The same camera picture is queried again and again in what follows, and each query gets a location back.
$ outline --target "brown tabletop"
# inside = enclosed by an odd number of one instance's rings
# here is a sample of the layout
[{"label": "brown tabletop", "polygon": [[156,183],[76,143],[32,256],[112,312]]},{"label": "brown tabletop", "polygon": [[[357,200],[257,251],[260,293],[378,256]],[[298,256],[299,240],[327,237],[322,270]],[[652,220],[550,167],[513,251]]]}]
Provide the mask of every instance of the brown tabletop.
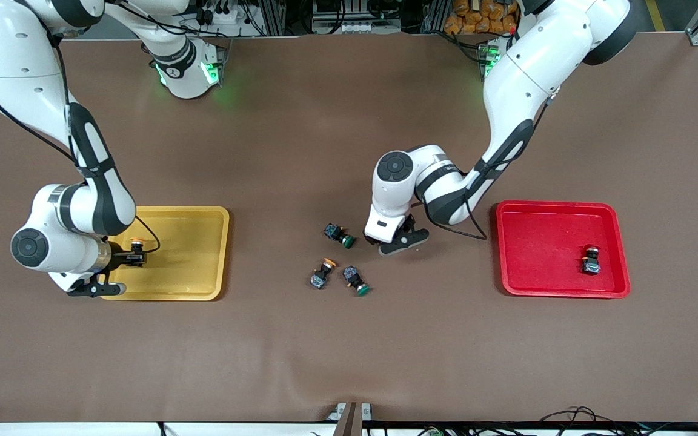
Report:
[{"label": "brown tabletop", "polygon": [[[615,207],[625,300],[509,296],[496,241],[434,229],[393,256],[361,236],[386,151],[440,144],[469,168],[488,143],[479,72],[426,36],[237,41],[222,89],[172,97],[139,42],[69,42],[72,92],[140,205],[233,216],[224,297],[69,298],[8,253],[34,193],[79,181],[0,116],[0,421],[321,420],[344,400],[381,420],[535,420],[587,405],[615,420],[698,420],[698,47],[640,34],[581,67],[531,146],[477,207],[502,199]],[[421,210],[416,212],[424,222]],[[353,264],[374,290],[319,259]]]}]

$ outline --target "yellow tray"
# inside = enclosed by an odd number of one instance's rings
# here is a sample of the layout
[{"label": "yellow tray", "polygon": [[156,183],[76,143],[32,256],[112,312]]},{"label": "yellow tray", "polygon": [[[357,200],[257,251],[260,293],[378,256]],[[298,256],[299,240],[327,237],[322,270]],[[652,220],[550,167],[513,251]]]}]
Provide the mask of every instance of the yellow tray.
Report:
[{"label": "yellow tray", "polygon": [[[219,206],[140,206],[136,214],[161,240],[161,248],[147,254],[142,268],[121,266],[109,281],[125,284],[125,293],[102,296],[106,300],[207,301],[222,289],[222,270],[228,246],[230,216]],[[155,239],[139,221],[110,240],[124,249],[131,238]]]}]

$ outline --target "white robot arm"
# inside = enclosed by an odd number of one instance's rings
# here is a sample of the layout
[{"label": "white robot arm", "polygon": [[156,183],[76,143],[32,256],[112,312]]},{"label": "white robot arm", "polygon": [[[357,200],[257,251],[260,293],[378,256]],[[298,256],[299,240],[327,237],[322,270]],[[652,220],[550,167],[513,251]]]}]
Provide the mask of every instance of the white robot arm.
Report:
[{"label": "white robot arm", "polygon": [[366,239],[394,254],[427,240],[408,215],[415,196],[436,224],[468,218],[484,193],[524,150],[538,108],[581,62],[600,64],[621,51],[635,33],[628,0],[521,0],[521,37],[484,83],[492,137],[481,160],[462,173],[437,145],[391,151],[373,174]]},{"label": "white robot arm", "polygon": [[85,179],[41,188],[27,223],[12,237],[11,251],[21,265],[49,273],[69,295],[125,292],[124,284],[98,282],[97,276],[121,264],[141,265],[144,256],[130,256],[106,240],[133,223],[136,205],[93,116],[66,86],[63,61],[59,64],[53,53],[55,35],[91,27],[108,12],[141,37],[158,69],[167,72],[164,85],[188,99],[217,83],[216,77],[205,74],[216,62],[216,47],[140,17],[169,20],[186,6],[187,0],[138,0],[136,5],[0,0],[0,111],[64,144]]}]

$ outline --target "plastic tray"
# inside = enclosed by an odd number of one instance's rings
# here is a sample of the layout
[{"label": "plastic tray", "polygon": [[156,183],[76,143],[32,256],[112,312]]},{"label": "plastic tray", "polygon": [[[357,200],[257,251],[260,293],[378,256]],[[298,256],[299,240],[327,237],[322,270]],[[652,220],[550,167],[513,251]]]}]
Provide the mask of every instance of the plastic tray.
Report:
[{"label": "plastic tray", "polygon": [[[504,201],[497,206],[502,285],[519,296],[624,298],[629,275],[616,212],[607,204]],[[581,272],[599,247],[595,276]]]},{"label": "plastic tray", "polygon": [[[125,284],[125,293],[106,300],[206,301],[222,289],[222,270],[228,245],[230,216],[219,206],[142,206],[136,208],[161,240],[161,248],[148,254],[142,268],[122,266],[111,272],[111,282]],[[155,240],[139,221],[116,237],[127,249],[132,237]]]}]

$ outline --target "wire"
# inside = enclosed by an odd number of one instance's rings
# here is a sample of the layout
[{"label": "wire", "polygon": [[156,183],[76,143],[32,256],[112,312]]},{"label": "wire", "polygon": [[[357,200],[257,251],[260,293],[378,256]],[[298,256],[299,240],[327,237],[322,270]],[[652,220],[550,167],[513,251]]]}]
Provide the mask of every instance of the wire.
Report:
[{"label": "wire", "polygon": [[502,424],[501,422],[489,422],[489,423],[482,423],[484,424],[482,427],[479,427],[481,431],[494,431],[495,433],[501,433],[501,434],[506,434],[502,433],[502,431],[497,431],[496,429],[501,429],[501,430],[506,430],[511,432],[512,434],[516,434],[516,436],[526,436],[524,433],[521,433],[520,431],[516,430],[513,427],[510,427],[510,425],[507,424]]},{"label": "wire", "polygon": [[63,147],[57,146],[57,145],[54,144],[52,141],[48,140],[45,136],[42,136],[41,134],[37,133],[37,132],[36,132],[34,129],[32,129],[31,127],[28,127],[26,124],[23,124],[23,122],[21,122],[21,121],[20,121],[19,119],[17,119],[16,117],[12,116],[12,114],[9,113],[9,111],[7,111],[5,108],[3,108],[2,105],[0,105],[0,112],[3,113],[3,114],[4,114],[7,118],[9,118],[12,122],[14,122],[14,123],[17,124],[18,126],[20,126],[23,130],[25,130],[26,132],[31,133],[31,135],[36,136],[37,139],[39,139],[39,140],[41,140],[42,142],[44,142],[45,144],[51,146],[51,147],[52,147],[55,151],[57,151],[58,153],[63,154],[64,157],[66,157],[67,159],[71,160],[72,163],[75,162],[74,157],[72,157],[72,155],[69,154],[69,152],[67,152],[65,149],[63,149]]},{"label": "wire", "polygon": [[338,3],[338,8],[336,8],[336,25],[333,26],[333,28],[328,32],[329,35],[332,35],[335,33],[341,26],[344,24],[344,19],[347,16],[347,5],[345,3],[345,0],[336,0]]},{"label": "wire", "polygon": [[[425,34],[432,33],[434,35],[438,35],[443,39],[446,39],[446,41],[451,42],[457,48],[462,52],[463,55],[465,55],[466,58],[470,59],[473,62],[476,62],[477,64],[489,64],[490,61],[487,61],[485,59],[479,59],[479,58],[474,58],[473,55],[471,55],[468,50],[466,49],[472,49],[472,50],[478,50],[479,45],[476,44],[468,44],[467,42],[462,42],[459,39],[457,39],[456,36],[449,36],[448,34],[441,32],[440,30],[427,30],[427,32],[424,32]],[[494,35],[497,37],[504,37],[507,38],[508,35],[500,35],[499,33],[493,33],[493,32],[482,32],[480,34],[483,35]]]},{"label": "wire", "polygon": [[[560,411],[560,412],[554,412],[553,414],[548,414],[548,415],[542,417],[540,419],[540,422],[543,422],[551,417],[555,417],[557,415],[562,415],[562,414],[572,414],[573,416],[570,418],[570,421],[568,421],[567,424],[563,424],[562,427],[560,427],[559,432],[557,433],[557,436],[562,436],[562,434],[564,434],[565,431],[567,431],[569,428],[573,427],[573,424],[576,421],[576,417],[578,417],[579,414],[587,414],[588,416],[591,417],[592,422],[596,422],[597,419],[606,420],[606,421],[610,422],[611,424],[613,424],[613,428],[610,429],[609,431],[611,433],[615,434],[615,436],[647,436],[647,435],[643,434],[642,431],[639,431],[639,432],[635,431],[632,428],[628,428],[624,425],[619,425],[617,422],[615,422],[612,419],[609,419],[609,418],[604,417],[602,415],[595,414],[594,411],[592,411],[592,409],[587,408],[586,406],[578,406],[578,408],[574,408],[572,411]],[[656,430],[649,431],[648,434],[653,433],[654,431],[657,431],[657,430],[665,427],[666,425],[667,424],[657,428]],[[598,435],[598,433],[590,432],[590,433],[584,434],[583,436],[597,436],[597,435]]]},{"label": "wire", "polygon": [[[128,3],[128,0],[122,0],[122,1],[124,3],[127,3],[130,5],[130,3]],[[123,6],[122,3],[120,3],[119,6],[123,9],[125,9],[126,11],[131,12],[135,16],[138,16],[139,18],[141,18],[143,20],[152,22],[153,24],[157,24],[158,27],[163,28],[163,30],[165,30],[167,33],[171,33],[172,35],[184,35],[186,33],[194,33],[196,35],[200,34],[200,35],[210,35],[210,36],[222,36],[224,38],[229,38],[229,36],[225,35],[225,33],[222,33],[222,32],[208,32],[206,30],[196,30],[195,28],[186,27],[186,25],[171,25],[171,24],[167,24],[165,22],[159,22],[157,19],[153,19],[151,16],[146,16],[146,15],[140,14],[139,12],[134,11],[131,8],[127,8],[127,7]],[[169,28],[176,28],[177,30],[182,30],[182,33],[172,32],[171,30],[169,30]]]},{"label": "wire", "polygon": [[260,36],[265,36],[265,32],[261,30],[260,26],[258,25],[258,22],[255,21],[249,3],[247,3],[247,0],[239,0],[239,4],[241,5],[241,9],[243,9],[244,13],[247,14],[247,18],[250,19],[252,27],[254,27],[254,29],[258,31]]},{"label": "wire", "polygon": [[385,11],[382,9],[382,0],[368,0],[367,7],[368,13],[374,16],[376,19],[396,19],[400,16],[400,9],[402,8],[402,2],[397,3],[397,9]]},{"label": "wire", "polygon": [[141,223],[144,226],[144,228],[147,229],[147,231],[150,232],[150,234],[153,235],[153,237],[155,238],[155,248],[150,248],[150,250],[144,250],[142,251],[142,253],[155,253],[155,251],[160,250],[161,240],[158,239],[158,235],[155,234],[155,232],[153,232],[153,230],[150,229],[150,226],[148,226],[147,223],[145,223],[141,218],[139,218],[138,215],[136,215],[136,220],[139,221],[139,223]]},{"label": "wire", "polygon": [[305,19],[309,16],[313,16],[313,12],[311,14],[308,13],[308,11],[305,11],[305,5],[308,3],[308,0],[301,0],[299,6],[298,6],[298,18],[301,23],[301,27],[303,27],[303,30],[306,33],[314,33],[314,30],[311,28],[311,24],[307,23]]},{"label": "wire", "polygon": [[[535,123],[532,126],[532,133],[535,132],[535,130],[537,129],[537,125],[540,124],[540,120],[543,119],[543,114],[545,114],[545,110],[546,110],[546,108],[548,108],[548,105],[551,104],[551,101],[552,101],[551,99],[548,99],[548,100],[546,100],[545,104],[543,104],[543,109],[540,111],[540,115],[537,116],[537,119],[535,120]],[[531,137],[528,140],[524,141],[521,144],[521,148],[519,149],[519,151],[516,152],[516,154],[512,158],[506,159],[506,160],[501,160],[501,161],[495,162],[495,163],[491,163],[491,165],[487,165],[487,168],[497,168],[498,166],[508,165],[509,163],[512,163],[514,160],[521,157],[521,154],[527,148],[527,144],[530,143],[530,140],[531,140]],[[468,201],[467,188],[462,189],[462,206],[467,208],[468,216],[470,217],[470,220],[473,221],[473,226],[476,227],[476,231],[478,231],[479,234],[469,234],[468,232],[458,231],[457,229],[452,229],[451,227],[436,223],[432,219],[432,217],[430,216],[430,210],[427,209],[426,202],[418,202],[418,203],[412,204],[411,208],[413,209],[414,207],[421,206],[423,204],[424,204],[424,214],[427,216],[427,220],[429,220],[430,223],[432,223],[434,226],[439,227],[439,228],[443,229],[444,231],[449,231],[449,232],[452,232],[455,234],[463,235],[463,236],[470,237],[470,238],[477,239],[477,240],[487,240],[488,239],[487,232],[485,232],[482,229],[481,225],[476,220],[476,216],[473,216],[473,210],[470,208],[470,202]],[[603,418],[604,420],[609,420],[606,417],[600,417],[599,415],[595,415],[594,411],[592,411],[592,409],[586,408],[585,406],[581,406],[581,408],[584,408],[584,409],[587,409],[588,411],[590,411],[590,414],[592,414],[593,417],[595,417],[595,420],[596,420],[596,417]],[[549,417],[555,416],[557,414],[567,414],[567,413],[571,413],[571,412],[568,412],[568,411],[557,412],[555,414],[546,415],[545,417],[541,418],[540,420],[548,419]]]},{"label": "wire", "polygon": [[651,434],[654,434],[654,433],[656,433],[657,431],[662,430],[663,428],[668,427],[668,426],[670,426],[670,425],[672,425],[672,424],[673,424],[673,423],[671,423],[671,422],[667,422],[667,423],[665,423],[665,424],[660,425],[660,426],[657,427],[657,428],[654,428],[653,430],[648,430],[648,431],[646,431],[646,433],[640,432],[640,434],[642,434],[642,436],[650,436]]},{"label": "wire", "polygon": [[[537,116],[537,119],[535,120],[535,124],[532,126],[532,133],[535,133],[535,130],[537,129],[537,125],[540,124],[540,120],[543,119],[543,114],[545,114],[546,108],[548,108],[548,105],[551,104],[551,99],[546,100],[545,104],[543,104],[543,109],[540,110],[540,115]],[[501,165],[508,165],[509,163],[512,163],[514,160],[518,159],[521,157],[521,154],[524,152],[524,150],[527,149],[527,144],[530,143],[530,140],[527,140],[521,144],[521,148],[519,149],[518,152],[516,152],[516,155],[514,155],[510,159],[506,160],[501,160],[499,162],[491,163],[491,165],[487,165],[487,168],[497,168],[498,166]]]},{"label": "wire", "polygon": [[430,216],[430,210],[427,208],[427,203],[426,202],[419,202],[413,206],[412,208],[417,207],[417,206],[423,206],[424,205],[424,215],[427,217],[427,220],[430,221],[435,227],[438,227],[440,229],[443,229],[444,231],[449,231],[458,235],[470,237],[473,239],[477,240],[487,240],[487,234],[485,234],[484,230],[479,226],[479,223],[476,221],[476,218],[473,217],[473,211],[470,210],[470,206],[468,204],[468,199],[467,199],[467,190],[464,188],[462,189],[462,201],[465,207],[468,208],[468,215],[470,216],[470,220],[473,221],[473,225],[476,226],[477,231],[479,231],[480,235],[476,234],[469,234],[468,232],[463,232],[463,231],[458,231],[457,229],[452,229],[451,227],[444,226],[443,224],[436,223],[432,216]]},{"label": "wire", "polygon": [[[298,16],[301,23],[301,27],[306,33],[313,34],[314,30],[311,28],[310,23],[307,23],[307,18],[309,16],[314,16],[314,12],[308,11],[305,6],[308,5],[309,0],[301,0],[298,7]],[[344,0],[336,0],[336,23],[333,28],[327,34],[332,35],[336,33],[339,28],[344,24],[344,19],[346,19],[347,6]]]},{"label": "wire", "polygon": [[[60,41],[58,41],[55,36],[50,34],[49,28],[47,28],[47,25],[42,22],[42,20],[39,20],[39,22],[42,23],[42,27],[45,28],[47,31],[47,38],[50,39],[50,42],[53,43],[53,47],[56,49],[56,54],[58,55],[58,64],[61,66],[61,79],[63,80],[64,83],[64,102],[65,104],[69,105],[69,83],[67,82],[66,78],[66,64],[64,63],[64,54],[61,53],[61,48],[59,47]],[[66,114],[64,115],[64,118],[66,118],[66,122],[69,123],[69,118],[68,118],[68,111],[66,111]],[[72,145],[71,141],[71,129],[68,130],[69,133],[67,133],[67,142],[69,143],[69,153],[71,154],[71,159],[74,161],[74,163],[77,163],[77,155],[75,155],[75,147]]]}]

